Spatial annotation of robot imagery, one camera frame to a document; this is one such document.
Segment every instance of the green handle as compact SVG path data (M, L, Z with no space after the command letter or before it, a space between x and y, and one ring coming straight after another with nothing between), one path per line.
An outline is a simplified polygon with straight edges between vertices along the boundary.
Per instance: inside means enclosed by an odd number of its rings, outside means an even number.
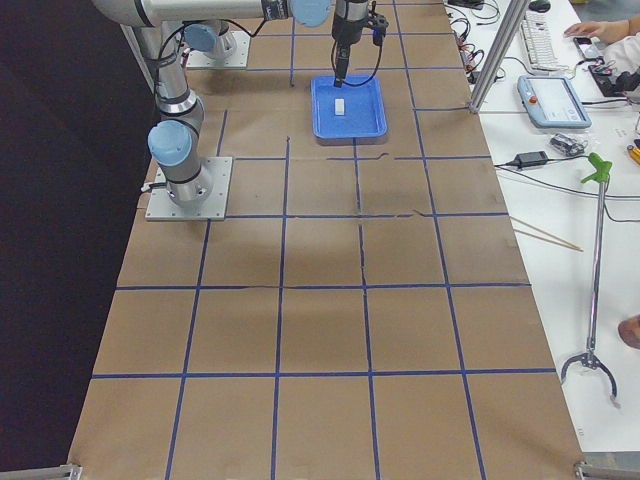
M595 180L598 183L606 183L609 181L609 170L613 166L613 163L602 160L602 157L595 152L589 154L589 163L596 169L594 173L588 177L584 177L582 183L587 183L589 180Z

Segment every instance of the cable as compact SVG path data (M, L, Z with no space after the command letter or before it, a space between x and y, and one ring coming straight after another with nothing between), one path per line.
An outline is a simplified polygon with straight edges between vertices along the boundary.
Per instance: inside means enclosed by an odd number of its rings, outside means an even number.
M480 15L476 14L475 10L471 10L471 14L479 19L479 20L491 20L490 22L481 22L481 23L476 23L476 25L481 26L481 25L493 25L494 23L496 23L498 20L500 20L500 7L498 7L498 2L496 0L492 0L494 3L487 3L487 1L485 0L484 2L482 2L482 5L486 5L488 7L491 7L495 10L495 13L489 17L481 17Z
M346 21L346 19L349 17L349 0L345 0L344 3L345 3L344 18L345 18L345 21ZM342 33L344 32L344 28L345 28L345 23L343 22L342 26L340 27L340 32L336 36L336 39L333 40L333 46L331 47L331 69L333 70L333 74L336 75L336 76L338 75L338 71L337 71L337 68L336 68L336 59L335 59L336 48L338 46L337 38L342 37ZM378 69L380 68L380 61L381 60L382 60L382 44L380 44L380 46L378 47L378 59L376 60L376 65L375 65L375 67L373 67L373 72L371 72L371 75L369 76L369 78L367 78L366 80L364 80L364 81L362 81L360 83L350 83L350 82L347 82L346 79L344 79L342 81L342 83L344 85L347 85L348 87L362 87L363 85L366 85L371 80L373 80L373 78L378 73Z
M529 70L529 68L527 68L525 63L522 60L520 60L519 58L516 58L516 57L504 57L504 60L515 60L520 65L522 65L522 68L524 68L525 72L527 72L529 75L535 75L535 73L533 73L531 70Z
M229 19L222 19L222 22L227 22L230 23L231 25L235 25L236 27L238 27L240 30L242 30L244 33L246 33L247 35L249 35L251 38L255 38L258 36L258 33L260 33L260 30L262 30L262 27L264 27L264 24L267 23L267 19L265 18L264 20L262 20L262 22L260 22L260 25L258 25L258 28L256 28L256 31L251 33L249 30L247 30L246 28L244 28L242 25L240 25L237 22L234 22L233 20L229 20Z
M475 60L476 60L476 57L477 57L478 55L482 55L482 56L480 57L480 60L478 60L478 61L476 62ZM482 61L484 60L484 57L485 57L484 50L482 50L482 49L480 49L480 50L474 50L474 51L471 53L471 55L469 56L469 60L471 61L471 63L472 63L472 64L474 64L474 63L475 63L475 65L473 65L473 66L471 67L471 69L467 71L467 73L470 73L470 72L473 72L473 71L477 70L477 69L478 69L478 67L480 66L480 64L482 63Z
M468 21L467 14L464 11L460 10L459 8L454 7L453 5L449 5L449 4L445 4L445 8L450 8L451 10L455 10L460 15L462 15L464 18L466 18L467 21Z
M463 43L462 45L460 45L460 50L465 50L468 52L475 52L476 51L476 44L475 43Z
M167 182L155 182L155 183L145 183L142 188L140 189L140 191L142 193L147 193L150 192L156 188L162 188L162 187L166 187L167 186Z
M597 193L589 193L589 192L581 192L580 190L574 190L572 188L563 187L561 185L554 185L553 183L547 183L542 180L538 180L537 178L531 177L524 173L518 172L516 170L511 170L510 168L505 168L502 165L494 165L495 168L500 170L504 170L505 172L512 173L514 175L520 175L521 177L526 178L527 180L531 180L532 182L539 183L544 185L545 187L553 188L555 190L560 190L566 193L571 193L573 195L585 196L585 197L597 197ZM640 200L640 195L607 195L606 198L610 200Z
M183 22L182 25L179 28L176 28L165 40L164 42L162 42L162 46L160 47L160 50L158 51L158 57L156 58L155 61L155 69L153 72L153 113L152 115L155 115L156 112L156 94L158 93L158 82L160 80L160 61L162 60L162 54L164 53L165 48L167 48L167 45L169 45L169 42L171 40L173 40L173 38L180 33L180 40L178 42L178 45L182 45L182 40L184 38L184 29L187 28L189 25L194 25L196 23L200 23L200 21L194 21L194 22Z
M609 213L609 207L607 207L606 203L604 204L604 212L607 214L607 217L609 217L609 220L611 220L612 222L616 222L616 223L640 223L640 219L632 220L632 219L613 218L611 216L611 213Z
M627 98L616 98L614 100L600 100L598 102L582 102L583 105L600 105L602 103L614 103L614 102L625 102L629 103Z
M572 80L574 78L576 78L576 73L578 71L578 67L584 63L587 62L603 62L603 58L602 57L598 57L598 58L583 58L582 60L580 60L578 63L576 63L573 68L571 69L571 76L567 77L569 80Z
M564 158L550 158L550 162L565 162L567 160L573 160L575 158L589 158L589 155L574 155L573 157L564 157Z
M449 25L451 26L451 28L453 29L453 26L456 23L462 23L464 25L464 31L460 34L458 34L458 38L460 39L460 42L458 44L458 46L460 46L461 44L465 43L467 41L467 38L469 37L469 33L471 33L471 22L469 21L469 19L467 17L459 17L454 19Z

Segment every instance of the metal pole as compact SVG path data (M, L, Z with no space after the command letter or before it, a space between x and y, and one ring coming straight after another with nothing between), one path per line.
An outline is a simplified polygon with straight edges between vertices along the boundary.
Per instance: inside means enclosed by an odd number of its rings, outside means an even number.
M507 12L502 18L496 38L491 45L491 50L484 61L484 67L480 71L480 77L476 83L473 93L471 94L471 100L469 101L469 110L471 113L479 113L482 102L484 102L487 93L493 81L496 78L496 73L502 59L507 53L507 49L511 44L511 40L520 28L520 22L524 18L524 13L529 7L530 0L511 0Z
M596 241L593 249L593 290L591 292L591 318L587 352L593 354L596 348L596 326L598 322L598 294L600 291L600 259L602 257L602 227L604 225L605 193L609 182L600 182L598 187L598 215L596 219Z

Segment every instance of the keyboard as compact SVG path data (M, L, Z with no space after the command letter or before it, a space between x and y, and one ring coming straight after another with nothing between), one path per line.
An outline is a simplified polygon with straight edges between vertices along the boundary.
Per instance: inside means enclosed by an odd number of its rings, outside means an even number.
M560 70L553 53L551 35L544 13L527 10L520 24L520 33L527 52L528 67L534 73L549 73Z

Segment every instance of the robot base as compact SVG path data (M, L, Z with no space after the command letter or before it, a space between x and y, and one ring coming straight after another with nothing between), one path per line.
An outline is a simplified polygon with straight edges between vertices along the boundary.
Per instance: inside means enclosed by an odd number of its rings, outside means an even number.
M146 219L148 221L185 221L185 220L224 220L231 182L231 157L207 157L202 162L211 174L213 187L204 202L186 208L175 204L164 188L151 191ZM160 169L155 182L164 182L165 177Z
M237 30L233 30L231 33L236 40L237 48L230 56L214 60L202 52L193 50L189 53L187 68L189 70L240 70L247 68L251 37Z

